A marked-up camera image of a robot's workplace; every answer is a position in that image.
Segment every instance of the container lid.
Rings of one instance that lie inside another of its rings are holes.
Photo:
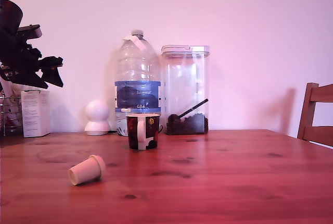
[[[191,46],[191,45],[165,45],[161,49],[163,53],[193,53],[193,52],[202,52],[209,54],[209,46]]]
[[[142,30],[132,30],[131,35],[142,35],[142,36],[144,36],[144,32]]]

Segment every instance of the mug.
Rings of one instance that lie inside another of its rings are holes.
[[[133,114],[127,115],[127,133],[130,148],[150,150],[157,147],[160,115]]]

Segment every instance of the chair backrest slat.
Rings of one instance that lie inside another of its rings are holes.
[[[333,127],[332,126],[306,126],[303,139],[311,142],[318,142],[333,146]]]
[[[312,88],[311,102],[333,103],[333,84]]]

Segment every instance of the white round lamp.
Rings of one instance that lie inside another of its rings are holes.
[[[107,119],[110,114],[110,109],[105,101],[91,101],[85,107],[85,113],[89,120],[84,129],[87,135],[103,135],[109,132],[110,125]]]

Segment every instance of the black mechanical device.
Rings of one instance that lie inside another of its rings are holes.
[[[9,0],[0,0],[0,76],[17,84],[46,89],[46,82],[62,87],[58,73],[62,58],[48,56],[27,43],[42,36],[39,24],[19,27],[23,12]],[[36,72],[42,71],[42,77]]]

